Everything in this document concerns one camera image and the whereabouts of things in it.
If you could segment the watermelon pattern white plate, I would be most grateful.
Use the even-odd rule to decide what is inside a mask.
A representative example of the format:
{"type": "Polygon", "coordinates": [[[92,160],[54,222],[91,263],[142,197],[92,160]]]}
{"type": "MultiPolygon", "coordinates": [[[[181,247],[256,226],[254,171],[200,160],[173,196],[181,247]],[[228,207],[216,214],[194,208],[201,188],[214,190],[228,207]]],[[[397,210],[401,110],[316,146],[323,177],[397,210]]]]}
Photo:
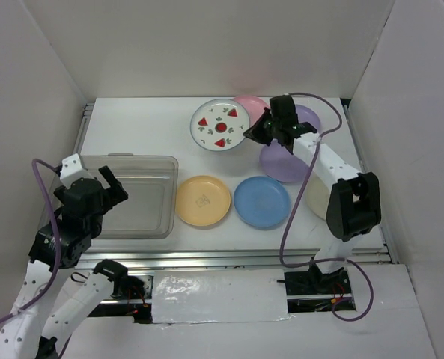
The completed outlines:
{"type": "Polygon", "coordinates": [[[230,99],[213,99],[193,114],[189,130],[193,141],[213,152],[232,150],[245,140],[250,126],[248,112],[230,99]]]}

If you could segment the blue plate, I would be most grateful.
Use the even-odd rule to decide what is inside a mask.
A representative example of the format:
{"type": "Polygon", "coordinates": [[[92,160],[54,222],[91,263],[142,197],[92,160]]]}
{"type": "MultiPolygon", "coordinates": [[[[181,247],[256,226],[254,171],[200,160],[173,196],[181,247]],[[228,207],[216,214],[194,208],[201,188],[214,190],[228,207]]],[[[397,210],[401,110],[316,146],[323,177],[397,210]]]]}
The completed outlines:
{"type": "Polygon", "coordinates": [[[269,177],[245,179],[236,187],[233,200],[241,220],[262,230],[279,226],[291,210],[287,190],[269,177]]]}

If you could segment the yellow plate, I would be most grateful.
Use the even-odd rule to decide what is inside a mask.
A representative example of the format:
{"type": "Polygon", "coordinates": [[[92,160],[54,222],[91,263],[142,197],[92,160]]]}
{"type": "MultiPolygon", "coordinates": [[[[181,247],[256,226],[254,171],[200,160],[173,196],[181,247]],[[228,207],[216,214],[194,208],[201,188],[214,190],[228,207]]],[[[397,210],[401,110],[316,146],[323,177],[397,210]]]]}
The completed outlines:
{"type": "Polygon", "coordinates": [[[190,177],[177,188],[175,212],[186,224],[211,227],[220,222],[231,207],[231,193],[218,178],[190,177]]]}

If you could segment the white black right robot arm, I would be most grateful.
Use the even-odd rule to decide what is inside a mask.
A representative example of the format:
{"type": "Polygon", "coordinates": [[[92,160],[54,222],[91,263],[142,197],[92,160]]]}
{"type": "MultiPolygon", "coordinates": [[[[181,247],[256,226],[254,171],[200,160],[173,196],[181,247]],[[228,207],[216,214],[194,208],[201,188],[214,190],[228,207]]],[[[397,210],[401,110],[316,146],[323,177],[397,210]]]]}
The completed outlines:
{"type": "Polygon", "coordinates": [[[346,163],[324,138],[343,124],[337,111],[337,124],[318,132],[310,123],[298,120],[292,93],[270,99],[269,108],[243,135],[256,143],[276,141],[292,156],[308,164],[306,177],[316,174],[329,189],[326,224],[332,240],[308,262],[308,285],[319,293],[341,282],[344,267],[362,236],[381,222],[378,177],[363,173],[346,163]]]}

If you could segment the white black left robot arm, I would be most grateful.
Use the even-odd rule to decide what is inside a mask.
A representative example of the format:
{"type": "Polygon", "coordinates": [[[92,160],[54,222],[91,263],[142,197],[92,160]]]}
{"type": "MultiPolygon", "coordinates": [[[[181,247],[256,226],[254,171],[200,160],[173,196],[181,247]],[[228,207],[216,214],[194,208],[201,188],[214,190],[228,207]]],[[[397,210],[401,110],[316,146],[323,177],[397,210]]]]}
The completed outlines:
{"type": "Polygon", "coordinates": [[[112,171],[102,166],[100,179],[84,168],[59,186],[54,209],[38,170],[35,178],[46,202],[49,223],[39,229],[29,251],[26,274],[9,314],[0,318],[0,358],[60,358],[73,332],[106,297],[124,297],[128,270],[114,260],[95,265],[88,279],[58,310],[54,304],[65,282],[100,235],[103,216],[128,198],[112,171]]]}

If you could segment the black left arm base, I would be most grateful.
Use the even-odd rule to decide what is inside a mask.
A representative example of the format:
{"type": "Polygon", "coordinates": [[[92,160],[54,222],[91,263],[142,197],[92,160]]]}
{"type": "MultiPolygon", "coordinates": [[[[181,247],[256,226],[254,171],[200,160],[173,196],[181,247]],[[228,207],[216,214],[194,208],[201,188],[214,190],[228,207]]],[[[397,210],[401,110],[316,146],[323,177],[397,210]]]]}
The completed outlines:
{"type": "Polygon", "coordinates": [[[127,280],[118,295],[101,301],[88,317],[127,317],[139,324],[152,323],[153,275],[129,276],[127,280]]]}

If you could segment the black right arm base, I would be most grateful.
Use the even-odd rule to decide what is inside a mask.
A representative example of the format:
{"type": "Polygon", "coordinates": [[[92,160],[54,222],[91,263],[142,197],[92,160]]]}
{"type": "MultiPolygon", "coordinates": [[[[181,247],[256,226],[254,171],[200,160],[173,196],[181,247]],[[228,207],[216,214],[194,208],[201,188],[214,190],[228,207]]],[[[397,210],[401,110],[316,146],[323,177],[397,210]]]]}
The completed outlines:
{"type": "Polygon", "coordinates": [[[287,271],[276,283],[284,284],[288,296],[325,295],[345,296],[351,293],[347,270],[341,268],[331,274],[323,274],[316,265],[308,271],[287,271]]]}

